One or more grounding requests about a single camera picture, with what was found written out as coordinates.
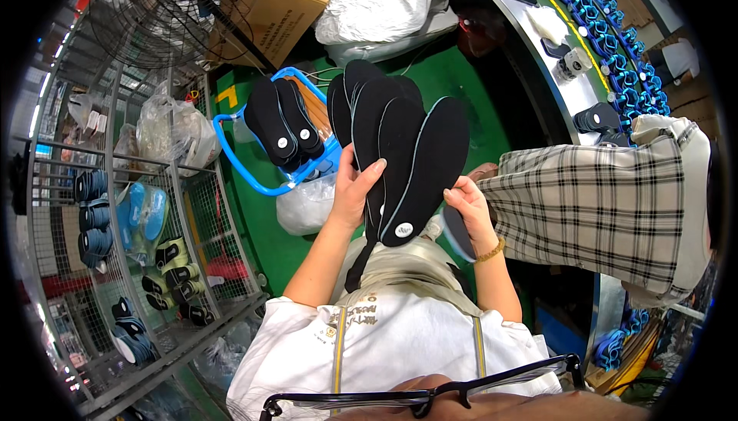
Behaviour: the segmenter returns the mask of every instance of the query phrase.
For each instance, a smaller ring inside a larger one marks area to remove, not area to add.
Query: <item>eyeglasses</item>
[[[264,410],[259,421],[270,421],[273,417],[282,414],[282,408],[277,404],[280,400],[292,402],[296,407],[314,408],[317,410],[333,410],[337,408],[355,408],[360,406],[376,407],[409,407],[415,418],[428,415],[433,405],[433,399],[446,392],[457,391],[459,403],[471,408],[469,396],[478,394],[486,389],[504,386],[507,384],[527,383],[550,371],[561,368],[571,373],[574,386],[577,389],[585,388],[582,377],[582,366],[577,354],[563,354],[547,358],[542,361],[493,374],[485,378],[473,379],[466,382],[451,381],[435,389],[421,389],[412,391],[394,392],[357,392],[353,394],[274,394],[264,402]]]

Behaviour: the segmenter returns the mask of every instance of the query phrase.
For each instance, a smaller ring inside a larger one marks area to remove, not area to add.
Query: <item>glasses frame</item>
[[[433,400],[441,394],[458,391],[458,402],[465,408],[471,408],[472,406],[469,404],[469,392],[471,392],[471,395],[474,395],[492,387],[521,383],[524,381],[509,380],[514,379],[515,377],[524,376],[535,370],[544,369],[547,366],[558,366],[561,362],[566,364],[566,371],[571,373],[574,387],[577,389],[584,389],[585,379],[582,376],[582,364],[579,360],[579,356],[577,354],[561,354],[556,357],[547,358],[542,361],[529,363],[528,365],[503,371],[502,373],[492,374],[484,378],[472,379],[465,382],[451,381],[441,384],[434,389],[355,392],[345,394],[274,394],[269,396],[264,402],[264,409],[261,412],[261,416],[259,416],[259,421],[271,421],[272,418],[280,416],[282,414],[282,408],[280,408],[277,402],[281,400],[296,403],[296,406],[310,406],[309,404],[312,403],[323,404],[324,407],[318,409],[326,410],[332,409],[331,406],[326,406],[332,403],[337,404],[335,408],[355,408],[360,406],[406,406],[410,408],[412,415],[419,419],[428,416],[430,408],[433,405]]]

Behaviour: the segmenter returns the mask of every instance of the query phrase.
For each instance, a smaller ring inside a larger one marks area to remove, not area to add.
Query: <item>white t-shirt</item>
[[[667,62],[669,72],[674,78],[688,70],[693,78],[700,74],[700,60],[696,56],[695,48],[689,44],[688,40],[679,38],[677,43],[664,47],[662,52],[663,60]]]
[[[284,392],[332,392],[336,306],[298,305],[275,298],[228,389],[234,415],[258,419],[264,401]],[[341,392],[387,391],[405,380],[445,374],[452,380],[476,379],[472,318],[435,298],[418,297],[401,286],[383,287],[347,308]],[[487,374],[547,358],[523,324],[503,322],[490,310],[481,316]],[[561,391],[553,373],[528,383],[493,389],[533,396]],[[286,419],[325,419],[281,403]]]

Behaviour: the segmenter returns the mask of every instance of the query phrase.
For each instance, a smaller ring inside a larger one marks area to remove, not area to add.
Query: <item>hand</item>
[[[380,158],[372,163],[364,172],[359,173],[351,163],[354,161],[354,144],[348,144],[341,153],[341,160],[336,174],[336,194],[333,209],[327,221],[341,225],[347,230],[355,231],[364,218],[364,201],[367,192],[382,176],[387,161]]]
[[[444,190],[444,200],[461,213],[466,231],[472,239],[472,247],[477,256],[489,253],[497,247],[497,234],[489,219],[487,200],[474,181],[467,176],[459,176],[454,188]]]

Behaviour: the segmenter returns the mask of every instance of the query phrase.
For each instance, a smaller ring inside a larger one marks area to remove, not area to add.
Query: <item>fingernail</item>
[[[374,171],[379,173],[379,172],[382,172],[382,170],[386,167],[387,167],[387,160],[384,158],[380,158],[379,160],[376,161],[376,163],[374,163],[374,166],[372,167],[372,169],[374,169]]]

